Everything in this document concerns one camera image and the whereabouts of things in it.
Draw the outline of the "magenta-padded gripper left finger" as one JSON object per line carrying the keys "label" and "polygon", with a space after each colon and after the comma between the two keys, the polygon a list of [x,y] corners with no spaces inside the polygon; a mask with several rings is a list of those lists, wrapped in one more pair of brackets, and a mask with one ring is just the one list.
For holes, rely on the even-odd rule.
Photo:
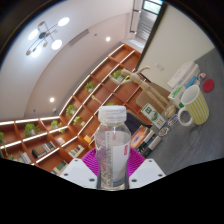
{"label": "magenta-padded gripper left finger", "polygon": [[96,189],[99,172],[96,150],[92,149],[81,159],[74,158],[60,174],[60,177],[81,187]]}

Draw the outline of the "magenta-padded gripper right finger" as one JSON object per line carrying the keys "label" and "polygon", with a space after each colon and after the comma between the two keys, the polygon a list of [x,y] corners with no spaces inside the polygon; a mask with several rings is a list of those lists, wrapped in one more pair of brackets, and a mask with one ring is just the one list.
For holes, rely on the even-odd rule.
{"label": "magenta-padded gripper right finger", "polygon": [[140,188],[165,177],[165,173],[153,159],[145,159],[134,149],[128,159],[128,184],[130,189]]}

